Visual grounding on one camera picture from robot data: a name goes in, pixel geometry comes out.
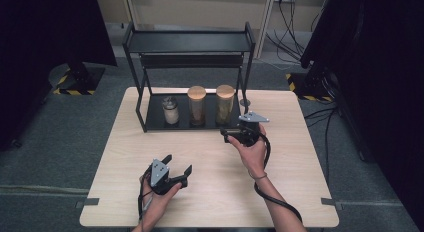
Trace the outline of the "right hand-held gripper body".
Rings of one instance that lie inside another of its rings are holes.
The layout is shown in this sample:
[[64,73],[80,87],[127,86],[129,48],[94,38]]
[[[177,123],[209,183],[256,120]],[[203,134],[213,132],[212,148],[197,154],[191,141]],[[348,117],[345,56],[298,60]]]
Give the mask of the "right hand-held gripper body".
[[241,144],[248,147],[254,145],[260,137],[259,124],[269,122],[269,119],[253,111],[239,116],[236,131],[232,134]]

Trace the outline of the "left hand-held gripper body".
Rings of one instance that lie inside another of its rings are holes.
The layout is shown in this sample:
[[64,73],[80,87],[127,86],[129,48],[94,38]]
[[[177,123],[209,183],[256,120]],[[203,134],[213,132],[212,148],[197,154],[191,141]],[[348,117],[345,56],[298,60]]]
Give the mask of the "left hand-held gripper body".
[[178,184],[178,176],[171,178],[169,176],[170,168],[168,164],[163,164],[162,160],[154,159],[147,170],[150,174],[149,185],[158,195],[165,195],[174,185]]

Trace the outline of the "glass jar with green herbs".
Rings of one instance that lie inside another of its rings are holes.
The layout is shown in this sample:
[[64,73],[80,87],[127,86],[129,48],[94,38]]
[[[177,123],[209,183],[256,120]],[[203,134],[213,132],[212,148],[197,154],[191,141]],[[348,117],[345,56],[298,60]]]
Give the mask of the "glass jar with green herbs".
[[216,118],[218,124],[228,124],[231,120],[235,90],[230,85],[220,85],[216,89]]

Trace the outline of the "glass jar with brown spice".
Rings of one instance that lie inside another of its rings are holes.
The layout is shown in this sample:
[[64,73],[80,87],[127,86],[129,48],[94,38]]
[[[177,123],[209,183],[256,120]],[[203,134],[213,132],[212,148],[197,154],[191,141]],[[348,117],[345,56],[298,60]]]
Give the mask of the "glass jar with brown spice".
[[201,86],[192,86],[187,92],[189,98],[190,123],[200,126],[205,123],[206,90]]

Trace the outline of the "glass shaker with metal lid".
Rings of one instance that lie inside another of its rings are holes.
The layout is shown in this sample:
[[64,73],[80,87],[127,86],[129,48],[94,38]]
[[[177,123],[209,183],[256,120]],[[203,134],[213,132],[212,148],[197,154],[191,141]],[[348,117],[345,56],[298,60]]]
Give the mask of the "glass shaker with metal lid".
[[168,124],[176,124],[179,121],[178,103],[174,96],[167,96],[162,100],[165,121]]

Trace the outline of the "black metal shelf rack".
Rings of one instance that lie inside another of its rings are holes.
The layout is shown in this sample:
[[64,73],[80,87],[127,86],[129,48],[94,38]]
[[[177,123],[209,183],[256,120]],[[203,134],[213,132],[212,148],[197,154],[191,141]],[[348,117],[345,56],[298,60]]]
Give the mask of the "black metal shelf rack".
[[[238,71],[231,120],[226,127],[239,123],[239,115],[246,113],[249,106],[241,106],[239,100],[247,99],[246,88],[250,76],[253,53],[256,47],[249,25],[237,31],[207,30],[156,30],[138,31],[129,24],[122,42],[129,64],[136,55],[141,70],[131,73],[138,91],[136,114],[143,131],[190,130],[196,126],[189,122],[189,99],[187,91],[171,89],[155,92],[150,84],[149,69],[175,68],[233,68]],[[178,102],[179,121],[168,124],[165,121],[162,100],[174,96]]]

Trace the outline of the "person's right hand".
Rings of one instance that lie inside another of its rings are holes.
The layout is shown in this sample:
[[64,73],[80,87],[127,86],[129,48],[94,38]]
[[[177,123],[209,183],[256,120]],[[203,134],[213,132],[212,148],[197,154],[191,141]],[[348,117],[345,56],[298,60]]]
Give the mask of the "person's right hand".
[[243,165],[254,180],[262,179],[267,176],[264,166],[267,146],[262,138],[259,138],[258,141],[250,147],[241,144],[232,136],[229,137],[229,141],[230,144],[238,150]]

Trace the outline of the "person's left hand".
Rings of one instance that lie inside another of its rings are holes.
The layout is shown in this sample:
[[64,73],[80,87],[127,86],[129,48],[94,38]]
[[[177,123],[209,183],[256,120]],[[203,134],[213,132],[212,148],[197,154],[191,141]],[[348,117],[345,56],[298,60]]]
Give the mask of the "person's left hand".
[[181,184],[174,185],[165,195],[154,193],[149,185],[148,179],[141,177],[142,185],[142,211],[143,216],[139,222],[144,226],[154,226],[165,214],[171,199],[178,193]]

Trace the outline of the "striped stand base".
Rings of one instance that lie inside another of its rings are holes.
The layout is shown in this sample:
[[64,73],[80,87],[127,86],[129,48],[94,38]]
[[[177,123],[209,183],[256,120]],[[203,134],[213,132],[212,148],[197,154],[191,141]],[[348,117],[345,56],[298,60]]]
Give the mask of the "striped stand base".
[[286,79],[289,90],[296,94],[301,100],[332,102],[333,98],[329,95],[322,83],[307,85],[305,82],[305,73],[287,73]]
[[68,67],[60,77],[53,93],[62,95],[93,95],[105,72],[102,67],[86,67],[84,72]]

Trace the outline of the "black curtain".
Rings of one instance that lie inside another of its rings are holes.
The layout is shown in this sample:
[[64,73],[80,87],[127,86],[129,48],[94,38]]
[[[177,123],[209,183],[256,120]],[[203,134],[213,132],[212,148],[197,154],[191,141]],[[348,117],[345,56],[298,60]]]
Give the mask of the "black curtain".
[[32,117],[51,70],[84,62],[116,64],[97,0],[0,0],[0,151]]
[[424,232],[424,0],[328,0],[301,58],[331,74],[367,155]]

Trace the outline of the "white post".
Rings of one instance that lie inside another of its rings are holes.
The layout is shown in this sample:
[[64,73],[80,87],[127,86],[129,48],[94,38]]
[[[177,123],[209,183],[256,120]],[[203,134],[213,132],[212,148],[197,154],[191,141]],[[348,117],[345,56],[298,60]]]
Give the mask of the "white post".
[[255,47],[255,58],[260,58],[264,46],[264,41],[266,37],[266,32],[269,24],[269,20],[272,14],[272,7],[273,7],[274,0],[265,0],[264,2],[264,9],[262,12],[262,20],[261,20],[261,26],[259,29],[259,34],[257,37],[256,47]]

